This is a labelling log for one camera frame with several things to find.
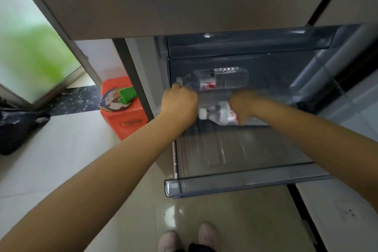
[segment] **orange stool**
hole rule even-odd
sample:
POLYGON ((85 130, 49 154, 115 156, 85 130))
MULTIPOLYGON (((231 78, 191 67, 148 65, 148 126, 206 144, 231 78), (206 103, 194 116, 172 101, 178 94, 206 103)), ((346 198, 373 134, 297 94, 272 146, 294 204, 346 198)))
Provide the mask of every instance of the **orange stool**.
MULTIPOLYGON (((101 96, 104 96, 107 92, 115 88, 131 87, 131 81, 129 77, 119 77, 106 80, 101 86, 101 96)), ((110 112, 104 109, 103 104, 101 106, 101 115, 114 130, 120 140, 125 139, 133 132, 147 124, 147 116, 144 113, 139 98, 134 99, 131 105, 122 111, 110 112)))

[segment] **shoe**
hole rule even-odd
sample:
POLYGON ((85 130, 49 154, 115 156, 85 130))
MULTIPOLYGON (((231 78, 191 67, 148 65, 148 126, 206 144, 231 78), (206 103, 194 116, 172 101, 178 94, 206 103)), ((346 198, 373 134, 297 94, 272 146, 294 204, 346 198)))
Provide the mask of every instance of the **shoe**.
POLYGON ((205 222, 198 231, 198 243, 219 251, 218 232, 214 225, 205 222))
POLYGON ((181 248, 181 241, 176 231, 168 231, 159 240, 158 252, 174 252, 181 248))

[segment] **tiled floor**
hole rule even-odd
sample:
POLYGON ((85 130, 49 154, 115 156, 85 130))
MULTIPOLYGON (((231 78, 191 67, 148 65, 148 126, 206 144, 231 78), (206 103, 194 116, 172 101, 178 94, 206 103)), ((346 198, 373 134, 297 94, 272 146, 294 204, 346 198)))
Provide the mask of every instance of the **tiled floor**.
MULTIPOLYGON (((77 82, 87 83, 88 78, 77 82)), ((118 142, 100 111, 82 112, 52 117, 20 150, 0 157, 0 238, 118 142)), ((160 236, 171 229, 187 247, 204 221, 218 227, 223 251, 315 251, 286 186, 170 199, 164 179, 172 177, 171 165, 167 148, 87 251, 156 251, 160 236)))

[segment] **black garbage bag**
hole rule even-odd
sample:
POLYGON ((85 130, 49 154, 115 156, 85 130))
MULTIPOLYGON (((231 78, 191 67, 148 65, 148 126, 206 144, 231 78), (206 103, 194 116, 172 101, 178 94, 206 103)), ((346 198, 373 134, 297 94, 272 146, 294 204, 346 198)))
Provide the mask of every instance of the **black garbage bag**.
POLYGON ((0 107, 0 154, 16 151, 37 128, 50 120, 46 111, 31 112, 0 107))

